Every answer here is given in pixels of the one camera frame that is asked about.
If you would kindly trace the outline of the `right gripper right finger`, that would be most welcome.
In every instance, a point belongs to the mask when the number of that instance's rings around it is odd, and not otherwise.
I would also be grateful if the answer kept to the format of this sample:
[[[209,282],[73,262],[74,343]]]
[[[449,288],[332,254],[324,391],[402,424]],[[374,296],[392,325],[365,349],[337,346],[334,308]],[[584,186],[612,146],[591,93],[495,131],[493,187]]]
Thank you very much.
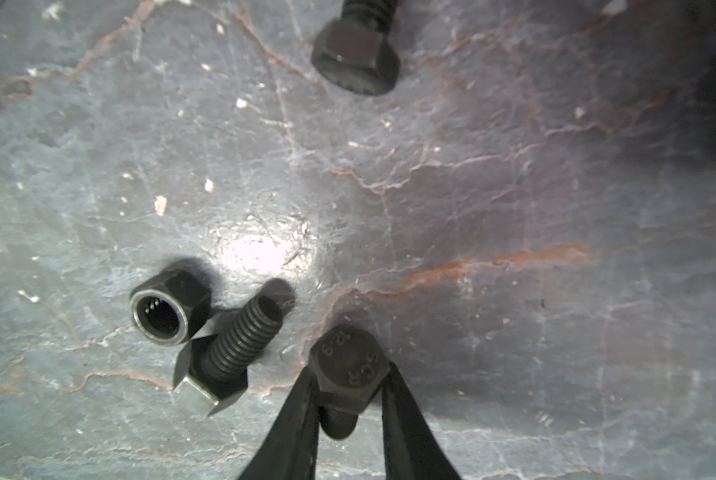
[[[382,387],[382,422],[387,480],[461,479],[436,441],[394,362]]]

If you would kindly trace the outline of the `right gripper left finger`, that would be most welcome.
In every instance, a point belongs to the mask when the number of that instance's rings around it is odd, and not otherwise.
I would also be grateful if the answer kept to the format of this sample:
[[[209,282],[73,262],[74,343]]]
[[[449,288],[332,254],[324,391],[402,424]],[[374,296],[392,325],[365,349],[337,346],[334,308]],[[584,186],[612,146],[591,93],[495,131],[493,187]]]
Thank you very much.
[[[316,476],[320,411],[318,385],[305,367],[266,439],[239,476],[245,480],[313,480]]]

